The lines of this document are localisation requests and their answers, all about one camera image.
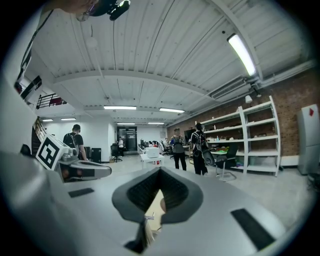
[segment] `white wall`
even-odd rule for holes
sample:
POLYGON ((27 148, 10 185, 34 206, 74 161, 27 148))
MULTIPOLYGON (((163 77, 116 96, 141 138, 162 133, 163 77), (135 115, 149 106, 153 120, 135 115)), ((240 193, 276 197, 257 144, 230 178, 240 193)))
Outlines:
POLYGON ((108 124, 108 148, 109 157, 111 157, 111 145, 117 141, 117 125, 115 123, 108 124))
POLYGON ((54 134, 58 139, 63 140, 65 134, 72 131, 72 127, 78 124, 81 126, 80 135, 83 138, 85 147, 101 148, 101 161, 109 161, 110 142, 112 136, 109 136, 109 128, 114 126, 114 122, 109 116, 92 118, 89 116, 78 116, 73 121, 61 121, 59 118, 53 122, 44 122, 48 134, 54 134))
POLYGON ((137 143, 140 144, 140 140, 148 141, 165 141, 167 138, 167 128, 154 127, 154 126, 138 126, 136 128, 137 143))

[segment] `backpack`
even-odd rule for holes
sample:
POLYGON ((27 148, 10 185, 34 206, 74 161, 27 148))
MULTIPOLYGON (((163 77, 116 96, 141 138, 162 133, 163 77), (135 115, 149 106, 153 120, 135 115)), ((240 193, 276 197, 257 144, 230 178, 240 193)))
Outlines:
POLYGON ((79 154, 79 148, 76 145, 76 138, 71 133, 66 135, 66 138, 63 140, 63 143, 72 149, 76 149, 77 155, 79 154))
POLYGON ((201 133, 196 139, 195 146, 197 151, 193 153, 194 156, 198 157, 200 153, 202 153, 202 158, 207 163, 207 165, 214 166, 215 159, 209 150, 208 144, 206 142, 206 137, 203 133, 201 133))

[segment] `doorway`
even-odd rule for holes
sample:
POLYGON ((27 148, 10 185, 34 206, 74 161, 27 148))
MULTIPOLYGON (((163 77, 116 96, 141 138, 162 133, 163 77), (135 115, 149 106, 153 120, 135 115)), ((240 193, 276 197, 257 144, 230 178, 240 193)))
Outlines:
POLYGON ((117 127, 117 141, 119 141, 119 137, 122 138, 127 151, 138 150, 136 126, 117 127))

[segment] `shelf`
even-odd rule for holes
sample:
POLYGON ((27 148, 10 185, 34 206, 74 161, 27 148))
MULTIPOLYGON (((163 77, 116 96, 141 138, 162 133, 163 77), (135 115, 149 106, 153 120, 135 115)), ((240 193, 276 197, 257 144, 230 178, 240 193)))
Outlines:
POLYGON ((248 153, 249 157, 269 157, 277 156, 278 151, 276 149, 260 149, 260 150, 251 150, 248 153))
POLYGON ((219 141, 213 141, 213 142, 208 142, 208 143, 220 144, 220 143, 233 143, 233 142, 244 142, 244 140, 243 139, 219 140, 219 141))
POLYGON ((257 111, 265 110, 265 109, 270 108, 271 104, 272 104, 271 101, 268 101, 268 102, 265 102, 265 103, 262 103, 262 104, 259 104, 256 106, 252 106, 252 107, 244 109, 243 113, 248 115, 248 114, 251 114, 251 113, 254 113, 257 111))
POLYGON ((223 132, 223 131, 229 131, 229 130, 235 130, 235 129, 240 129, 242 128, 242 125, 237 125, 237 126, 232 126, 232 127, 226 127, 223 129, 217 129, 217 130, 207 130, 204 131, 204 134, 212 134, 212 133, 217 133, 217 132, 223 132))
POLYGON ((243 169, 244 169, 244 167, 243 167, 243 166, 231 167, 231 168, 233 168, 233 169, 239 169, 239 170, 243 170, 243 169))
POLYGON ((237 157, 244 157, 244 156, 245 156, 245 152, 238 150, 238 151, 236 152, 236 156, 237 156, 237 157))
POLYGON ((228 119, 236 118, 236 117, 240 117, 240 113, 239 112, 234 112, 234 113, 226 114, 226 115, 223 115, 223 116, 211 119, 211 120, 203 121, 203 122, 201 122, 201 124, 206 126, 206 125, 210 125, 210 124, 213 124, 213 123, 217 123, 217 122, 225 121, 225 120, 228 120, 228 119))
POLYGON ((264 141, 264 140, 271 140, 271 139, 278 139, 278 135, 264 136, 264 137, 258 137, 258 138, 248 138, 248 141, 254 142, 254 141, 264 141))
POLYGON ((274 165, 274 164, 270 164, 270 165, 249 164, 246 169, 248 171, 257 171, 257 172, 273 172, 273 173, 275 173, 277 171, 276 165, 274 165))
POLYGON ((247 127, 259 126, 259 125, 263 125, 263 124, 273 123, 274 121, 276 121, 275 118, 269 118, 269 119, 265 119, 265 120, 261 120, 261 121, 257 121, 257 122, 249 122, 246 124, 246 126, 247 127))

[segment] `brick wall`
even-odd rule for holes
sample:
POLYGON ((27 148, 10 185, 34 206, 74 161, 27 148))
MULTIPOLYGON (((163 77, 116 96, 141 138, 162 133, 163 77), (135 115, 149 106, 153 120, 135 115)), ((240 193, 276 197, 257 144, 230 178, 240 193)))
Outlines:
MULTIPOLYGON (((218 118, 227 114, 231 114, 237 110, 237 107, 242 106, 243 109, 253 107, 255 105, 269 101, 271 95, 277 111, 280 134, 281 134, 281 155, 282 156, 296 156, 299 154, 299 133, 297 112, 306 106, 317 104, 320 109, 320 81, 316 75, 315 70, 308 70, 300 73, 287 80, 270 85, 266 88, 259 90, 262 97, 256 98, 251 96, 253 102, 246 104, 245 98, 237 99, 230 103, 221 105, 215 109, 209 110, 197 116, 194 116, 188 120, 182 121, 178 124, 167 128, 167 135, 170 138, 174 134, 175 128, 180 128, 181 134, 184 131, 193 129, 195 127, 195 121, 203 122, 211 119, 212 117, 218 118)), ((259 111, 248 116, 249 121, 259 121, 272 117, 270 110, 259 111)), ((230 119, 224 122, 218 122, 215 124, 217 129, 232 126, 235 124, 241 124, 240 118, 230 119)), ((250 135, 259 135, 266 133, 272 134, 273 124, 257 125, 250 128, 250 135)), ((215 136, 219 135, 223 137, 234 137, 238 139, 241 137, 240 132, 237 130, 214 133, 215 136)), ((252 149, 274 149, 275 140, 262 140, 254 141, 251 143, 252 149)))

